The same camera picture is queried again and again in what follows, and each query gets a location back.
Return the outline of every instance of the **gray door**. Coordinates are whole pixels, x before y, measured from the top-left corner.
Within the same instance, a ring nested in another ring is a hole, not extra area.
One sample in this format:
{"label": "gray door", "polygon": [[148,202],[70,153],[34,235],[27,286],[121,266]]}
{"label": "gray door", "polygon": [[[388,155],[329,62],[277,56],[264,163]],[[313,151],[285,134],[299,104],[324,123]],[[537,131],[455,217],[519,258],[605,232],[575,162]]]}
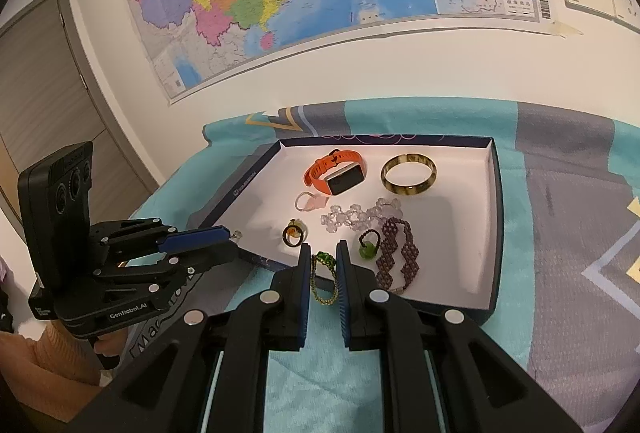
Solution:
{"label": "gray door", "polygon": [[[67,144],[93,140],[92,222],[126,219],[150,194],[105,128],[84,86],[58,0],[31,7],[0,34],[0,137],[18,172]],[[0,165],[0,171],[11,170],[9,164]],[[12,175],[0,176],[0,182],[3,178]],[[1,187],[19,216],[15,185]]]}

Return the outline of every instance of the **teal blanket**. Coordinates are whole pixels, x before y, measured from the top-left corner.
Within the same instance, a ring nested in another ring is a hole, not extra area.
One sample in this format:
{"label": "teal blanket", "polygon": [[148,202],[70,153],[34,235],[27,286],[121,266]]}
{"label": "teal blanket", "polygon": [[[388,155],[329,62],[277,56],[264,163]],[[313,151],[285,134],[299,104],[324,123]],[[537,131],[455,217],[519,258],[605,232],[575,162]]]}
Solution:
{"label": "teal blanket", "polygon": [[[282,109],[208,124],[209,146],[135,214],[194,228],[266,146],[287,137],[494,137],[504,195],[497,308],[484,330],[580,423],[599,433],[640,377],[640,129],[527,103],[388,98]],[[270,284],[242,262],[193,281],[165,317],[137,326],[123,365],[187,307],[233,308]],[[382,431],[378,355],[343,345],[336,305],[311,302],[300,353],[270,357],[265,432]]]}

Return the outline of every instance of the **wall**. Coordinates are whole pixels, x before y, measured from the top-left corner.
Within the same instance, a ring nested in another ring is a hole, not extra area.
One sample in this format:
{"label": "wall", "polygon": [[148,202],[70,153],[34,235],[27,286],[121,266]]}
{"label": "wall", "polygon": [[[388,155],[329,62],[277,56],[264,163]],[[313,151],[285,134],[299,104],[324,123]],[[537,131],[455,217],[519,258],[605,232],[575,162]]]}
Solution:
{"label": "wall", "polygon": [[[29,1],[10,0],[0,24]],[[574,108],[640,125],[640,35],[569,10],[562,0],[554,2],[560,20],[583,36],[457,30],[348,42],[239,74],[172,106],[145,58],[126,1],[71,2],[98,82],[160,182],[205,145],[204,124],[302,103],[477,96]]]}

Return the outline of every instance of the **bolt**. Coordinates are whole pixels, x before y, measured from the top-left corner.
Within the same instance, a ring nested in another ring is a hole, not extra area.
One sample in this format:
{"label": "bolt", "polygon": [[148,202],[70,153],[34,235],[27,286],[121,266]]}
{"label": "bolt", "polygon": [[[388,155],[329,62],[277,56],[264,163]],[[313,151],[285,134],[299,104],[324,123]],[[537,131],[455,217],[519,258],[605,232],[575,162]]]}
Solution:
{"label": "bolt", "polygon": [[260,301],[266,304],[277,303],[280,299],[280,293],[275,290],[265,290],[260,294]]}
{"label": "bolt", "polygon": [[386,290],[377,288],[369,292],[369,299],[374,303],[385,303],[389,301],[389,293]]}
{"label": "bolt", "polygon": [[184,315],[184,322],[188,325],[197,325],[204,320],[204,314],[201,310],[189,310]]}
{"label": "bolt", "polygon": [[452,325],[459,325],[465,320],[465,315],[455,308],[450,308],[444,313],[444,318]]}

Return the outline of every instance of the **door frame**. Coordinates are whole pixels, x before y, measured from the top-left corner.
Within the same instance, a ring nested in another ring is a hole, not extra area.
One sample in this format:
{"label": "door frame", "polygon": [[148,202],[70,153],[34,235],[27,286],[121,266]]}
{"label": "door frame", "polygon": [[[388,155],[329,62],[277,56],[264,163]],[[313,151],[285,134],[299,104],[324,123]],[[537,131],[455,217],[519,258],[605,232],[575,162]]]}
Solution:
{"label": "door frame", "polygon": [[[33,0],[27,6],[23,7],[15,16],[12,16],[8,22],[0,27],[0,38],[2,38],[2,36],[4,36],[4,34],[13,25],[15,25],[15,23],[29,14],[33,9],[35,9],[44,1],[46,0]],[[142,182],[143,186],[149,191],[150,194],[152,194],[154,191],[156,191],[156,189],[158,189],[158,182],[156,182],[156,179],[153,177],[153,175],[151,175],[146,165],[129,142],[129,139],[127,139],[127,136],[122,130],[120,123],[118,123],[118,120],[113,115],[113,112],[111,111],[109,103],[105,99],[102,90],[100,90],[98,81],[94,76],[94,72],[91,68],[91,65],[89,65],[89,60],[84,52],[84,47],[82,46],[80,35],[78,34],[78,28],[76,27],[73,12],[71,9],[71,2],[69,0],[56,1],[58,3],[58,10],[60,12],[60,20],[65,30],[66,42],[68,43],[69,49],[71,50],[72,57],[76,63],[76,68],[78,68],[78,73],[83,79],[84,86],[86,87],[86,91],[89,94],[89,99],[91,99],[91,102],[94,104],[98,115],[104,123],[104,127],[107,129],[111,137],[113,137],[116,146],[122,152],[125,160],[131,166],[131,169],[140,179],[140,182]],[[24,230],[22,228],[22,221],[20,217],[13,210],[9,199],[7,198],[4,191],[2,191],[1,187],[0,194],[2,195],[0,197],[0,209],[2,209],[2,212],[11,222],[20,237],[24,240]]]}

